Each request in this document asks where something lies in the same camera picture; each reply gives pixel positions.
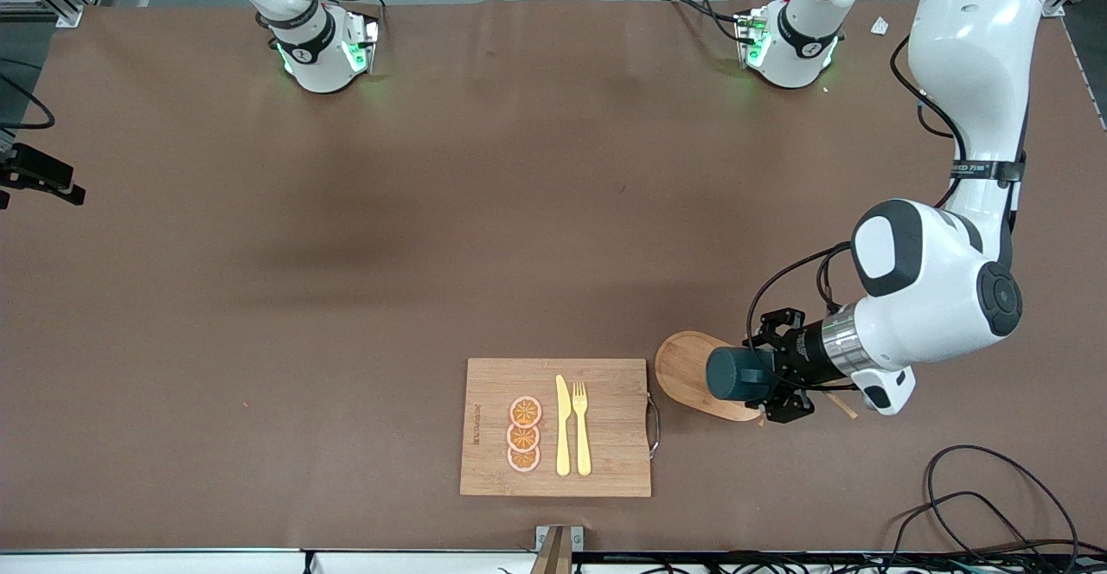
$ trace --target wooden cutting board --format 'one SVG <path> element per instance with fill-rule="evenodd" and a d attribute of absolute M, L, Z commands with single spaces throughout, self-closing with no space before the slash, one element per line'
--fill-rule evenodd
<path fill-rule="evenodd" d="M 577 473 L 577 417 L 567 436 L 572 471 L 557 474 L 557 386 L 561 374 L 588 388 L 592 473 Z M 542 406 L 535 470 L 507 463 L 508 409 L 530 396 Z M 645 361 L 639 358 L 470 358 L 465 386 L 462 494 L 487 497 L 649 497 Z"/>

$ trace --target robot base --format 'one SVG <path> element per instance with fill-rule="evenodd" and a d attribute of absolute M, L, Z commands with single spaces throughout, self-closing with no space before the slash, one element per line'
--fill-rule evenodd
<path fill-rule="evenodd" d="M 337 93 L 359 74 L 372 73 L 380 39 L 377 19 L 365 18 L 334 4 L 325 6 L 324 12 L 334 18 L 337 30 L 313 61 L 308 61 L 312 58 L 308 50 L 292 48 L 289 51 L 280 43 L 277 45 L 284 70 L 310 93 Z"/>
<path fill-rule="evenodd" d="M 738 43 L 738 61 L 742 61 L 746 69 L 757 71 L 772 85 L 787 90 L 803 88 L 810 85 L 823 69 L 830 65 L 830 58 L 835 46 L 838 46 L 838 39 L 835 38 L 830 46 L 826 48 L 826 53 L 819 58 L 799 58 L 795 46 L 780 38 L 777 19 L 782 8 L 784 8 L 783 0 L 775 0 L 764 8 L 751 11 L 751 18 L 765 23 L 763 30 L 735 27 L 738 34 L 748 35 L 756 42 L 754 45 Z"/>

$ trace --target silver metal ring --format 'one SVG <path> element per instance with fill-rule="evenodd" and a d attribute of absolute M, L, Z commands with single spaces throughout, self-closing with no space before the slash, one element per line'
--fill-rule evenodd
<path fill-rule="evenodd" d="M 823 348 L 835 368 L 841 374 L 859 372 L 877 366 L 869 357 L 868 351 L 861 346 L 853 321 L 853 305 L 850 303 L 841 311 L 823 319 Z"/>

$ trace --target yellow knife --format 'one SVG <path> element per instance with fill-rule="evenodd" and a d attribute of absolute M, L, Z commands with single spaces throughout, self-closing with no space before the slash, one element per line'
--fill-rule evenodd
<path fill-rule="evenodd" d="M 569 476 L 569 437 L 566 436 L 566 421 L 572 415 L 572 400 L 569 399 L 569 386 L 565 377 L 557 376 L 557 473 Z"/>

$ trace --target brown table surface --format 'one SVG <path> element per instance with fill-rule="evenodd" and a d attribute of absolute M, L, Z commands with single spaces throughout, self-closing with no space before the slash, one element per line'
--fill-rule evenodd
<path fill-rule="evenodd" d="M 23 136 L 87 203 L 15 192 L 0 216 L 0 545 L 504 549 L 573 523 L 598 550 L 878 549 L 956 442 L 1027 465 L 1103 542 L 1107 164 L 1059 20 L 1035 54 L 1010 341 L 919 368 L 893 418 L 818 397 L 758 428 L 653 382 L 653 498 L 458 495 L 466 358 L 738 341 L 778 268 L 879 200 L 938 199 L 950 144 L 888 70 L 912 11 L 858 3 L 835 65 L 784 91 L 669 3 L 400 7 L 383 77 L 312 96 L 252 10 L 87 10 L 39 85 L 58 125 Z M 764 306 L 818 317 L 814 271 Z M 839 295 L 853 278 L 836 263 Z M 940 491 L 1064 534 L 1007 468 L 950 462 Z M 982 508 L 950 516 L 1005 539 Z M 927 522 L 907 545 L 950 547 Z"/>

